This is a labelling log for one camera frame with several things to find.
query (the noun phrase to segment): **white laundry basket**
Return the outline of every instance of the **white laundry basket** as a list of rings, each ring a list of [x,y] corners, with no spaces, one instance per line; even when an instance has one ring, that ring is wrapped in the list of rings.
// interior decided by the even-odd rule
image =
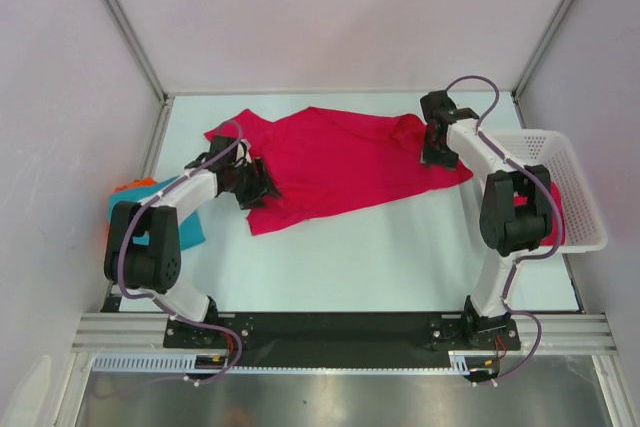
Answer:
[[[563,254],[600,250],[607,244],[602,217],[589,191],[569,139],[549,130],[488,132],[514,160],[524,165],[543,164],[562,195],[566,241]]]

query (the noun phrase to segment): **red t-shirt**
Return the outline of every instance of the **red t-shirt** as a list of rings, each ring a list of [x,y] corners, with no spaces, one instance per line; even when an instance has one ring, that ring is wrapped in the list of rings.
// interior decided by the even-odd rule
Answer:
[[[253,235],[458,185],[472,173],[420,163],[425,125],[415,115],[379,117],[308,107],[269,122],[250,110],[234,118],[262,157],[281,198],[248,216]],[[215,131],[207,132],[211,140]],[[236,136],[228,125],[219,132]]]

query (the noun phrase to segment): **purple cable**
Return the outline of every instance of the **purple cable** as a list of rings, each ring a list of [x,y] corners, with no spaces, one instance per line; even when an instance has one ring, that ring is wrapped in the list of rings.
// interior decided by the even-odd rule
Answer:
[[[131,237],[133,236],[133,231],[135,230],[136,225],[138,225],[138,222],[140,221],[140,218],[142,217],[144,212],[149,207],[151,207],[153,204],[155,204],[158,200],[160,200],[164,195],[168,194],[173,189],[175,189],[176,187],[178,187],[179,185],[184,183],[191,176],[193,176],[194,174],[200,172],[201,170],[204,170],[204,169],[208,168],[209,166],[211,166],[212,164],[214,164],[215,162],[220,160],[222,157],[227,155],[229,152],[231,152],[240,143],[240,140],[242,139],[242,136],[243,136],[242,127],[235,120],[227,120],[227,121],[221,123],[218,127],[216,127],[215,130],[216,131],[219,130],[222,126],[224,126],[226,124],[234,125],[236,127],[236,129],[238,129],[238,137],[231,143],[231,145],[229,145],[227,148],[223,149],[221,152],[219,152],[213,158],[211,158],[211,159],[207,160],[206,162],[202,163],[201,165],[199,165],[198,167],[193,169],[188,174],[184,174],[181,177],[177,178],[176,180],[171,182],[171,184],[166,186],[161,192],[156,193],[153,197],[151,197],[151,199],[149,199],[147,202],[145,202],[142,205],[142,207],[140,207],[138,209],[138,211],[135,213],[135,215],[131,219],[131,222],[129,223],[129,227],[127,228],[127,230],[126,230],[126,232],[124,234],[124,237],[122,239],[122,245],[120,246],[120,252],[118,254],[117,279],[118,279],[118,287],[120,287],[120,292],[122,293],[123,297],[125,297],[127,299],[153,299],[154,304],[156,304],[156,306],[158,306],[163,312],[169,314],[169,316],[171,316],[171,317],[176,318],[180,322],[192,325],[192,326],[200,328],[200,329],[214,330],[216,332],[229,334],[234,338],[234,340],[235,340],[235,342],[236,342],[236,344],[238,346],[238,350],[236,352],[236,355],[233,357],[233,360],[230,361],[224,368],[222,368],[220,371],[218,371],[217,373],[213,374],[209,378],[204,379],[202,381],[196,381],[197,385],[206,385],[206,384],[210,384],[212,382],[215,382],[216,380],[218,380],[219,377],[221,377],[223,374],[225,374],[230,369],[235,367],[235,365],[240,360],[240,356],[242,355],[242,339],[233,330],[227,329],[226,327],[220,327],[218,325],[205,324],[203,322],[195,322],[193,320],[190,320],[190,319],[187,319],[185,317],[182,317],[181,315],[177,315],[177,313],[175,313],[171,309],[169,309],[161,301],[156,299],[155,296],[152,295],[152,294],[132,294],[131,292],[129,292],[127,290],[127,287],[126,287],[125,282],[124,282],[124,259],[126,257],[127,248],[129,246],[129,241],[131,240]],[[184,380],[184,376],[181,376],[181,375],[170,375],[170,376],[165,376],[165,377],[159,377],[157,379],[151,379],[151,380],[148,380],[148,381],[143,382],[141,384],[138,384],[138,385],[136,385],[136,386],[134,386],[132,388],[128,388],[128,389],[123,389],[121,391],[112,392],[111,394],[107,394],[107,395],[97,395],[96,394],[96,395],[94,395],[94,397],[96,397],[98,399],[108,399],[110,397],[114,397],[114,396],[117,396],[117,395],[122,395],[124,393],[130,393],[130,392],[136,391],[139,388],[145,387],[147,385],[152,385],[152,384],[156,384],[158,382],[164,382],[164,381],[167,381],[167,380]]]
[[[507,303],[507,297],[509,295],[509,291],[511,290],[511,286],[513,285],[513,281],[516,277],[516,273],[518,270],[518,266],[521,262],[525,261],[525,260],[542,260],[542,259],[547,259],[549,257],[551,257],[553,254],[555,254],[558,249],[560,248],[560,244],[562,242],[562,237],[564,236],[564,224],[562,222],[562,215],[560,214],[560,209],[558,209],[558,206],[555,202],[555,200],[553,200],[553,196],[551,195],[551,192],[549,192],[549,189],[547,189],[544,184],[535,176],[533,175],[531,172],[529,172],[528,170],[524,169],[523,167],[521,167],[520,165],[518,165],[516,162],[514,162],[513,160],[511,160],[510,158],[507,157],[507,155],[500,149],[500,147],[498,147],[493,141],[491,141],[491,139],[489,139],[489,137],[487,137],[484,132],[481,130],[481,125],[482,122],[484,122],[484,120],[487,118],[487,116],[493,111],[493,109],[496,108],[496,106],[498,105],[498,100],[500,99],[500,90],[498,89],[498,86],[491,81],[490,79],[483,77],[481,75],[465,75],[463,77],[460,77],[456,80],[454,80],[453,82],[451,82],[449,84],[449,86],[446,88],[446,91],[448,92],[449,89],[451,89],[454,85],[456,85],[458,82],[461,82],[463,80],[468,80],[468,79],[474,79],[474,80],[480,80],[482,82],[485,82],[487,84],[489,84],[491,86],[491,88],[493,89],[493,92],[495,94],[493,102],[491,103],[491,105],[489,106],[489,108],[480,116],[480,118],[478,119],[478,122],[476,123],[476,133],[478,134],[478,137],[498,156],[500,157],[500,159],[502,159],[507,165],[509,165],[510,167],[516,169],[517,171],[521,172],[522,174],[524,174],[527,179],[529,179],[531,182],[533,182],[535,184],[536,187],[538,187],[538,189],[540,189],[540,191],[542,192],[542,194],[545,196],[545,198],[547,199],[547,201],[549,202],[549,204],[551,205],[551,209],[553,210],[553,217],[556,221],[556,225],[558,226],[558,231],[556,234],[556,238],[554,239],[554,243],[553,246],[551,247],[551,249],[549,249],[547,252],[544,252],[542,254],[536,254],[536,255],[522,255],[520,257],[518,257],[514,263],[513,263],[513,267],[511,267],[511,271],[509,272],[509,276],[507,277],[507,281],[504,284],[504,288],[502,289],[502,305],[504,305],[504,308],[507,312],[509,312],[511,315],[523,315],[525,317],[530,318],[531,320],[533,320],[536,324],[536,328],[537,328],[537,333],[536,333],[536,340],[533,343],[533,346],[531,347],[531,350],[529,351],[529,353],[525,356],[525,358],[522,360],[522,362],[520,362],[518,365],[516,365],[513,369],[511,369],[509,372],[505,372],[504,374],[500,375],[498,378],[502,379],[504,377],[508,377],[512,374],[514,374],[515,372],[517,372],[518,370],[520,370],[527,362],[529,362],[529,360],[531,360],[533,358],[533,356],[535,355],[536,351],[538,350],[538,347],[540,346],[540,341],[542,340],[542,324],[540,323],[540,320],[533,315],[530,312],[525,312],[522,310],[513,310],[509,304]]]

